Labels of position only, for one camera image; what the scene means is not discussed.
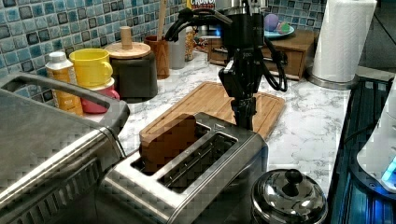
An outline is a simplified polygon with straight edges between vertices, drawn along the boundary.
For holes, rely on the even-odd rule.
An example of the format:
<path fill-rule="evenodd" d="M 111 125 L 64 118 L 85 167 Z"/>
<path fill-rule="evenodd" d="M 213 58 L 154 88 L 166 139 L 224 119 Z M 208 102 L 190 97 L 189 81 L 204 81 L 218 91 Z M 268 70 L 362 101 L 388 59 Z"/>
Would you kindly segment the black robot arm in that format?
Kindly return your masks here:
<path fill-rule="evenodd" d="M 219 71 L 219 79 L 227 94 L 233 97 L 231 107 L 236 125 L 253 130 L 256 114 L 255 93 L 266 71 L 262 59 L 263 17 L 251 14 L 248 0 L 228 18 L 233 22 L 223 27 L 223 46 L 228 51 L 228 63 Z"/>

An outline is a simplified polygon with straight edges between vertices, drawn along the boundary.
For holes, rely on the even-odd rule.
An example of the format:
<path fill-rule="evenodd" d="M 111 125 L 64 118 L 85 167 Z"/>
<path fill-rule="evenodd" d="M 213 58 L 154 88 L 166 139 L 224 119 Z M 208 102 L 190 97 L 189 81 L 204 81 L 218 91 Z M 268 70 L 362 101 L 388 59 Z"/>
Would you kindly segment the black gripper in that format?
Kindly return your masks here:
<path fill-rule="evenodd" d="M 228 63 L 219 71 L 219 79 L 227 94 L 233 97 L 231 107 L 237 126 L 243 126 L 243 102 L 245 100 L 245 128 L 253 130 L 256 114 L 256 98 L 262 79 L 262 52 L 260 49 L 228 49 Z"/>

